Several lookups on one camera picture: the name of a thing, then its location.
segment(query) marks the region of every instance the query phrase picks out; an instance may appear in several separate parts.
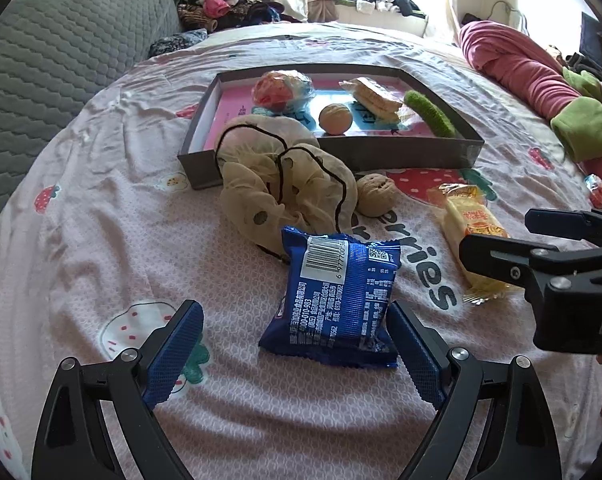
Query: green fuzzy stick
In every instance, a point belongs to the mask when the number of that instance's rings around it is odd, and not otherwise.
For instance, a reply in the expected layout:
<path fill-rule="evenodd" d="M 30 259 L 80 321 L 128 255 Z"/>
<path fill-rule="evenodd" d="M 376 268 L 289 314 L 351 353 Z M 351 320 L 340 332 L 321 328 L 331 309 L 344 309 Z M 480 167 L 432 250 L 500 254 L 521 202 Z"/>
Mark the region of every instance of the green fuzzy stick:
<path fill-rule="evenodd" d="M 405 104 L 421 116 L 437 137 L 456 137 L 452 121 L 443 113 L 443 110 L 416 90 L 405 92 Z"/>

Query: quilted fabric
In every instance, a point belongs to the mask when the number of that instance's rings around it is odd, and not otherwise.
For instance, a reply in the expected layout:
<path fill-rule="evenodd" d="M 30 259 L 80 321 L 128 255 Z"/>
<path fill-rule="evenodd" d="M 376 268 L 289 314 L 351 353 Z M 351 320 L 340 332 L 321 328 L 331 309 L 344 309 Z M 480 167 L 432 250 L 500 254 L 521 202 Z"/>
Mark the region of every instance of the quilted fabric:
<path fill-rule="evenodd" d="M 98 91 L 180 32 L 174 0 L 13 0 L 0 17 L 0 212 Z"/>

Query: blue snack package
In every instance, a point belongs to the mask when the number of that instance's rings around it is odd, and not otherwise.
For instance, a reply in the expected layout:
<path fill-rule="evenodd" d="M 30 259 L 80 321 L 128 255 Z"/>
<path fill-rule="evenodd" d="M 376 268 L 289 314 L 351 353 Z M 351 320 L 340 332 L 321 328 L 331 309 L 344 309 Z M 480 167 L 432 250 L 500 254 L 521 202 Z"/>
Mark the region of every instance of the blue snack package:
<path fill-rule="evenodd" d="M 381 322 L 401 266 L 398 241 L 363 244 L 290 226 L 282 237 L 287 291 L 258 345 L 323 364 L 395 367 L 398 354 Z"/>

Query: bed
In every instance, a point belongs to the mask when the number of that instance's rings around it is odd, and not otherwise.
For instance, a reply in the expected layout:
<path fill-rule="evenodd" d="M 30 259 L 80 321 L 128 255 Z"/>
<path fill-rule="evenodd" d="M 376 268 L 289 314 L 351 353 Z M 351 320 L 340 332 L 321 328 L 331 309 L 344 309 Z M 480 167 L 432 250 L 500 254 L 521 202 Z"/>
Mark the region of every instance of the bed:
<path fill-rule="evenodd" d="M 400 67 L 463 114 L 485 139 L 474 169 L 491 183 L 498 200 L 490 208 L 512 237 L 548 241 L 527 233 L 531 207 L 589 208 L 582 175 L 545 122 L 452 46 L 388 30 L 281 23 L 223 31 L 140 62 L 52 139 L 0 215 L 0 459 L 14 478 L 29 477 L 58 363 L 69 355 L 100 362 L 140 346 L 187 298 L 204 308 L 204 335 L 155 413 L 196 478 L 234 478 L 238 470 L 243 479 L 401 473 L 434 417 L 407 371 L 326 367 L 259 351 L 286 266 L 223 217 L 218 188 L 192 190 L 176 159 L 217 72 L 344 59 Z M 522 291 L 463 304 L 463 275 L 421 199 L 419 186 L 433 176 L 398 173 L 405 192 L 398 206 L 380 219 L 356 216 L 354 232 L 361 240 L 412 238 L 393 297 L 412 302 L 450 345 L 486 360 L 532 360 L 564 477 L 580 478 L 602 432 L 602 367 L 591 356 L 535 348 Z M 436 286 L 425 285 L 407 259 L 419 250 Z M 113 410 L 105 409 L 124 471 L 139 478 Z M 465 477 L 485 414 L 481 405 L 452 478 Z"/>

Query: gray box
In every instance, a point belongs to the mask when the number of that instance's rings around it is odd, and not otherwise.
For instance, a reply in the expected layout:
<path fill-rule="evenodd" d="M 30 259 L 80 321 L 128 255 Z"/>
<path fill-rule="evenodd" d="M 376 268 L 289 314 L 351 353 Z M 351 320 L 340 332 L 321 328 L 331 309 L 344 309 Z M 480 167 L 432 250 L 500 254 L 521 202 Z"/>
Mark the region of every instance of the gray box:
<path fill-rule="evenodd" d="M 353 172 L 400 170 L 402 168 L 471 168 L 481 152 L 484 140 L 451 106 L 418 79 L 399 68 L 373 65 L 311 63 L 261 66 L 217 74 L 198 105 L 190 129 L 178 154 L 194 189 L 222 184 L 214 162 L 214 150 L 204 150 L 212 120 L 224 89 L 255 83 L 271 70 L 298 70 L 316 81 L 320 78 L 370 77 L 380 84 L 399 80 L 426 95 L 441 108 L 456 128 L 457 138 L 407 136 L 317 136 L 322 150 L 340 158 Z"/>

